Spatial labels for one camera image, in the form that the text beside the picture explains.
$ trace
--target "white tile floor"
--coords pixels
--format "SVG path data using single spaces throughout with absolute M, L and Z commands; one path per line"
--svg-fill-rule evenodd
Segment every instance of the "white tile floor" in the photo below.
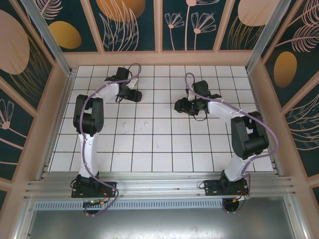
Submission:
M 78 171 L 80 143 L 73 127 L 75 100 L 100 87 L 118 66 L 80 66 L 52 154 L 49 171 Z M 198 122 L 174 110 L 186 96 L 183 76 L 192 72 L 206 80 L 212 94 L 251 112 L 256 110 L 246 70 L 242 66 L 143 66 L 138 90 L 140 103 L 104 104 L 104 127 L 97 157 L 100 171 L 114 172 L 220 172 L 233 150 L 230 127 L 209 115 Z M 248 171 L 273 171 L 270 158 L 257 159 Z

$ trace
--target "gray floor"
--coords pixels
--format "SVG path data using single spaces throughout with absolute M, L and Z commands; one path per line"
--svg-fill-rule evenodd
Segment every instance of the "gray floor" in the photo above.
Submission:
M 251 199 L 241 211 L 114 210 L 96 218 L 81 211 L 35 212 L 30 239 L 291 239 L 280 198 Z

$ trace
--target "grid floor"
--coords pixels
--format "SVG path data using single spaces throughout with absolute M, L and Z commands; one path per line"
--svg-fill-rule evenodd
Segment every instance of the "grid floor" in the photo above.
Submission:
M 76 97 L 95 91 L 118 67 L 78 68 L 49 171 L 79 170 L 80 143 L 72 123 Z M 134 75 L 137 67 L 131 71 Z M 174 110 L 174 103 L 186 97 L 186 72 L 197 81 L 206 80 L 212 94 L 220 94 L 237 108 L 256 110 L 245 67 L 143 66 L 137 85 L 141 102 L 116 103 L 114 97 L 104 104 L 104 128 L 97 146 L 100 171 L 220 172 L 228 165 L 233 154 L 230 126 L 212 115 L 196 121 Z M 270 158 L 255 160 L 248 171 L 273 171 Z

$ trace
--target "enclosure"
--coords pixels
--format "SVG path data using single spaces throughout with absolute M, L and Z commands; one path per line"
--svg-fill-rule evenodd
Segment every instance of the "enclosure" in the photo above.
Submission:
M 319 237 L 318 0 L 5 0 L 0 20 L 1 238 Z M 133 63 L 142 100 L 109 97 L 97 143 L 119 197 L 88 218 L 76 99 Z M 234 215 L 200 186 L 235 155 L 230 123 L 174 108 L 189 72 L 279 141 Z

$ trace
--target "flower drawing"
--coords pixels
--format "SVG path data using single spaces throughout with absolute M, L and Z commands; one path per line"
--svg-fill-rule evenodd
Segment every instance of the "flower drawing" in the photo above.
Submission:
M 197 12 L 191 15 L 191 23 L 195 33 L 194 50 L 196 50 L 196 38 L 198 34 L 216 30 L 216 25 L 214 22 L 214 13 L 203 13 L 200 18 L 198 18 Z
M 26 138 L 25 135 L 13 130 L 10 126 L 10 122 L 12 119 L 12 115 L 13 115 L 13 110 L 14 110 L 14 103 L 12 103 L 11 101 L 8 101 L 7 104 L 5 104 L 5 101 L 3 99 L 0 100 L 0 130 L 10 130 L 16 134 L 18 134 L 19 136 L 22 136 L 24 138 Z M 4 142 L 12 147 L 18 148 L 18 149 L 23 149 L 23 147 L 9 142 L 3 138 L 0 138 L 1 142 Z
M 187 51 L 187 26 L 188 26 L 188 16 L 189 16 L 190 7 L 196 6 L 196 5 L 209 5 L 209 4 L 214 4 L 218 2 L 219 0 L 186 0 L 188 8 L 187 8 L 186 25 L 185 25 L 185 51 Z
M 182 21 L 182 17 L 180 15 L 180 13 L 178 13 L 178 14 L 173 13 L 172 15 L 170 15 L 170 13 L 166 13 L 165 20 L 166 20 L 166 23 L 169 27 L 171 45 L 173 47 L 173 50 L 175 51 L 171 30 L 173 28 L 176 28 L 176 27 L 184 26 L 184 21 Z

